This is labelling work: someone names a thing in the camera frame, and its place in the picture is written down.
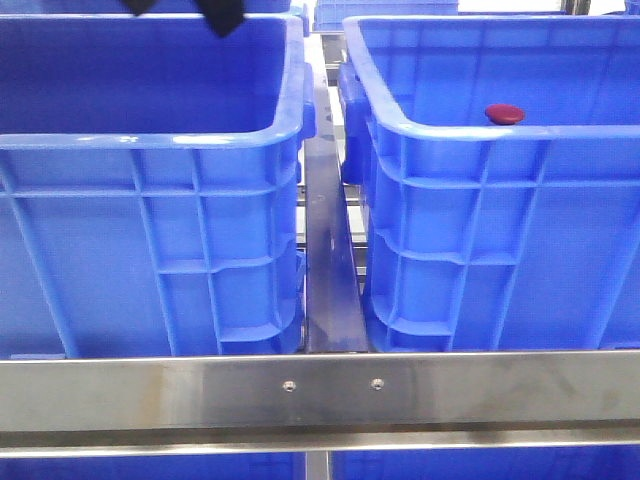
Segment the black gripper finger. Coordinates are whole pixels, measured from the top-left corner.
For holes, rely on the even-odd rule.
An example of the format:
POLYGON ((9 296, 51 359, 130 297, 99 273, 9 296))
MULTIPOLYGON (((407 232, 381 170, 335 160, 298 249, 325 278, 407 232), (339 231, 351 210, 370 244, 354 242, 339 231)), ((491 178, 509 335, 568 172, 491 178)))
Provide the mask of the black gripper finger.
POLYGON ((220 38, 229 36, 245 20, 243 0, 198 0, 197 5, 208 26, 220 38))
POLYGON ((133 15, 149 13, 156 3, 156 0, 124 0, 124 6, 133 15))

